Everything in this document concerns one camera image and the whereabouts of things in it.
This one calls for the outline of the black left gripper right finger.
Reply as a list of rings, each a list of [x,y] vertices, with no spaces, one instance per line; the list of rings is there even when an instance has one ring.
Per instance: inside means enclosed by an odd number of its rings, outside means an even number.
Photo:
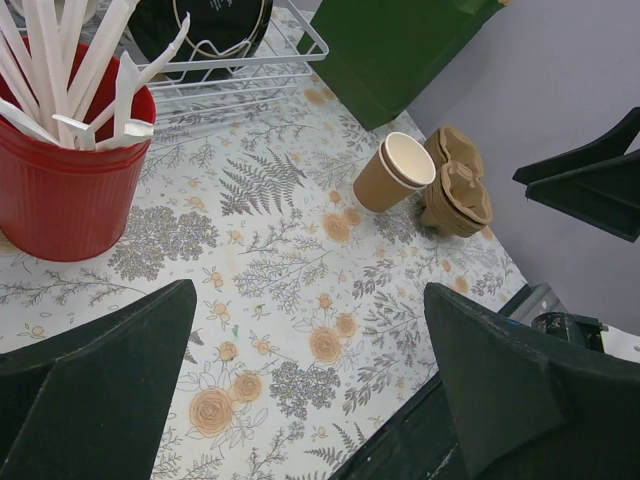
[[[431,282],[424,312],[472,479],[636,479],[639,366]]]

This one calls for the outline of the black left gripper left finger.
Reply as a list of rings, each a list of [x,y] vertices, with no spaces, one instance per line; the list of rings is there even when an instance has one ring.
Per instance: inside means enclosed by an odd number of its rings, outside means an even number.
[[[2,355],[2,478],[150,478],[196,303],[176,280]]]

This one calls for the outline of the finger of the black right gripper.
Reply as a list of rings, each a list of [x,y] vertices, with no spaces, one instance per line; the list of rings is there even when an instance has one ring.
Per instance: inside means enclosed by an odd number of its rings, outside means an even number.
[[[519,168],[525,197],[630,243],[639,238],[639,109],[592,142]]]

